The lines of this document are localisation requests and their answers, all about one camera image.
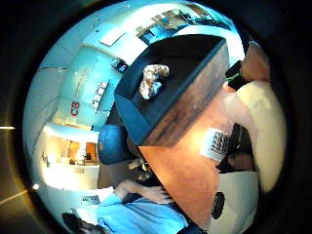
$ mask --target red letters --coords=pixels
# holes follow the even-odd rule
[[[78,115],[78,109],[79,109],[79,102],[72,101],[71,107],[70,107],[70,114],[72,117],[76,117]]]

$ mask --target person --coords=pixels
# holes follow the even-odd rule
[[[250,155],[245,152],[231,154],[228,162],[233,172],[251,170],[253,166],[244,163],[248,157]],[[123,203],[130,193],[137,193],[141,197],[131,203]],[[77,234],[176,234],[189,225],[164,187],[143,186],[128,179],[97,205],[97,225],[69,213],[62,214],[62,220]],[[193,229],[196,233],[202,231],[196,226]]]

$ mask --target desk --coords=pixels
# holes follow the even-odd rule
[[[220,90],[207,105],[202,115],[172,148],[140,146],[139,150],[155,175],[162,182],[184,212],[197,224],[207,228],[211,219],[212,201],[217,189],[217,163],[200,156],[200,148],[208,127],[222,126],[228,133],[232,126],[224,115],[222,100],[226,93]]]

